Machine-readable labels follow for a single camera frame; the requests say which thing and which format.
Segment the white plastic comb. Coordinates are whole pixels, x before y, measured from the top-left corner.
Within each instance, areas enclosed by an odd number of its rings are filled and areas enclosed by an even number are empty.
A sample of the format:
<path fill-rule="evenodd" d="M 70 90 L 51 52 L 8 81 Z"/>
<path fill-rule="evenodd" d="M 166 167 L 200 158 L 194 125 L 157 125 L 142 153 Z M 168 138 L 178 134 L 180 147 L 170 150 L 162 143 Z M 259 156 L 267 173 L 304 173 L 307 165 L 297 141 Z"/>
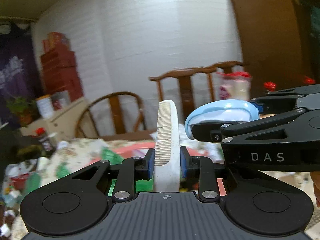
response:
<path fill-rule="evenodd" d="M 154 165 L 154 191 L 179 191 L 180 133 L 176 105 L 171 100 L 158 105 Z"/>

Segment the light blue oval case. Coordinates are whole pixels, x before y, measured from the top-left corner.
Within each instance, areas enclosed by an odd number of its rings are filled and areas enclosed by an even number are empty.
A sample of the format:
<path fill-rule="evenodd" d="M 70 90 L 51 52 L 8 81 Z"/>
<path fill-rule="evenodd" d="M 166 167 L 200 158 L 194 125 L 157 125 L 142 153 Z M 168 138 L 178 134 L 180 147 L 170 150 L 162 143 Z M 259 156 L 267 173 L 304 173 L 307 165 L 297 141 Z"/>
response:
<path fill-rule="evenodd" d="M 259 120 L 259 110 L 252 103 L 239 99 L 226 99 L 207 103 L 192 111 L 185 120 L 187 137 L 195 139 L 191 129 L 196 124 L 208 124 L 214 121 L 249 122 Z"/>

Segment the pink plastic basin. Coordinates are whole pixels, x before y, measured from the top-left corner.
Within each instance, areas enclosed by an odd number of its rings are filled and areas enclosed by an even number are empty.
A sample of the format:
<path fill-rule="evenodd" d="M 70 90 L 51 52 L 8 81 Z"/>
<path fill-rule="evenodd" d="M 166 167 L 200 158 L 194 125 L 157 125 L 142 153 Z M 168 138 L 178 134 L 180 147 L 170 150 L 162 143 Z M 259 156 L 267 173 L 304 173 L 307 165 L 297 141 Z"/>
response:
<path fill-rule="evenodd" d="M 180 144 L 185 146 L 191 156 L 203 155 L 210 158 L 214 163 L 223 163 L 223 153 L 220 144 L 211 142 L 199 142 L 197 140 L 181 139 Z M 148 149 L 155 147 L 151 140 L 129 141 L 115 140 L 108 143 L 112 154 L 112 164 L 119 164 L 124 159 L 132 157 L 145 157 Z M 199 189 L 198 181 L 192 182 L 191 179 L 180 177 L 180 192 L 197 192 Z M 153 192 L 153 180 L 136 181 L 136 192 Z"/>

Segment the paper cups plastic bag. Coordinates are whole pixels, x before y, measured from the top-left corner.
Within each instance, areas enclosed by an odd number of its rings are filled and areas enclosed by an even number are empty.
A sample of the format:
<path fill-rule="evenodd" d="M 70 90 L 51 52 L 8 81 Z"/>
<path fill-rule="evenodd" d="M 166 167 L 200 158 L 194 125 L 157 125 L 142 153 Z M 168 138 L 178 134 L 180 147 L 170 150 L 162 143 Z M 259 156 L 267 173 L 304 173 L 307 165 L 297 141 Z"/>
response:
<path fill-rule="evenodd" d="M 217 99 L 250 100 L 252 76 L 248 72 L 218 73 Z"/>

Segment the round back wooden chair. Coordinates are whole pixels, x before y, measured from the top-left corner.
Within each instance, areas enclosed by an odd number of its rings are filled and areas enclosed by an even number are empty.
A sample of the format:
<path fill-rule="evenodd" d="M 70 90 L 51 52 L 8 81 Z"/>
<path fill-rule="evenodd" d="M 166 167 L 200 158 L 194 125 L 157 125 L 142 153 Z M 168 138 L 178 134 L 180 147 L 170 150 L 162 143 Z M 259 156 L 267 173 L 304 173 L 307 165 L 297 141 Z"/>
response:
<path fill-rule="evenodd" d="M 138 132 L 140 126 L 142 126 L 143 130 L 146 131 L 147 125 L 145 122 L 144 103 L 143 103 L 142 98 L 133 92 L 122 91 L 122 92 L 114 92 L 111 94 L 107 94 L 105 96 L 98 98 L 97 100 L 93 101 L 92 103 L 90 103 L 82 111 L 82 113 L 80 114 L 80 117 L 78 118 L 78 120 L 76 122 L 75 137 L 76 138 L 80 138 L 80 137 L 88 138 L 88 136 L 86 135 L 86 133 L 84 132 L 84 130 L 81 127 L 81 122 L 85 116 L 89 117 L 89 119 L 93 125 L 95 133 L 97 134 L 97 136 L 100 136 L 100 133 L 97 129 L 97 124 L 95 123 L 95 120 L 93 118 L 93 114 L 91 113 L 91 108 L 94 107 L 95 105 L 97 105 L 98 103 L 105 101 L 105 100 L 108 101 L 108 104 L 109 104 L 109 107 L 111 110 L 111 117 L 112 117 L 112 122 L 113 122 L 113 126 L 114 126 L 114 130 L 115 130 L 116 135 L 125 134 L 127 132 L 127 130 L 125 128 L 123 110 L 120 105 L 120 96 L 130 96 L 130 97 L 135 98 L 135 102 L 136 102 L 137 108 L 138 108 L 138 117 L 134 123 L 133 132 Z"/>

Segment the straight back wooden chair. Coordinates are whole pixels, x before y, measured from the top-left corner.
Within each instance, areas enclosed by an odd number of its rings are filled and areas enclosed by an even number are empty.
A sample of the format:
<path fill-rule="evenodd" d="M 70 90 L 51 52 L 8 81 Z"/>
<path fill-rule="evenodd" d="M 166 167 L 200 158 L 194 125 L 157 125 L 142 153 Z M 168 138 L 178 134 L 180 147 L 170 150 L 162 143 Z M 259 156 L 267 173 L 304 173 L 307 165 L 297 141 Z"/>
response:
<path fill-rule="evenodd" d="M 196 99 L 198 95 L 204 98 L 204 102 L 215 101 L 214 85 L 217 85 L 218 82 L 214 81 L 214 74 L 217 72 L 231 74 L 233 68 L 244 66 L 246 64 L 240 61 L 225 61 L 206 67 L 176 68 L 155 77 L 150 76 L 148 80 L 156 83 L 159 101 L 165 99 L 162 82 L 167 79 L 175 79 L 177 81 L 181 110 L 183 118 L 186 119 L 200 105 L 199 102 L 201 100 Z"/>

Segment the stack of red boxes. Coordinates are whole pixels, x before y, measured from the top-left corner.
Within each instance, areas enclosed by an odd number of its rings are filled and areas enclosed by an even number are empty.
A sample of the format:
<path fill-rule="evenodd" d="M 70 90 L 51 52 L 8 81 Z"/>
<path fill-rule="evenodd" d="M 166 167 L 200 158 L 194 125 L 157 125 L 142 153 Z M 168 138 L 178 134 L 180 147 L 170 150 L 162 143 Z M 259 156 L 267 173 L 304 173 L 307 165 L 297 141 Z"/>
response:
<path fill-rule="evenodd" d="M 67 91 L 71 101 L 83 97 L 75 52 L 65 34 L 50 32 L 42 41 L 42 76 L 48 94 Z"/>

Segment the purple hanging banner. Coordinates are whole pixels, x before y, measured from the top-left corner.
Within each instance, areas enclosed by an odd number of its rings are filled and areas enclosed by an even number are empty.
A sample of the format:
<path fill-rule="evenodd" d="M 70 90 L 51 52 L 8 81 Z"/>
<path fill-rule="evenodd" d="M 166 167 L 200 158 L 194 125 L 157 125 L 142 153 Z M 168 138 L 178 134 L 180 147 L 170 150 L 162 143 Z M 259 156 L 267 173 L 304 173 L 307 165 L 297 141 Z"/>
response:
<path fill-rule="evenodd" d="M 7 102 L 17 97 L 35 99 L 43 89 L 36 65 L 31 35 L 1 35 L 1 122 L 19 126 Z"/>

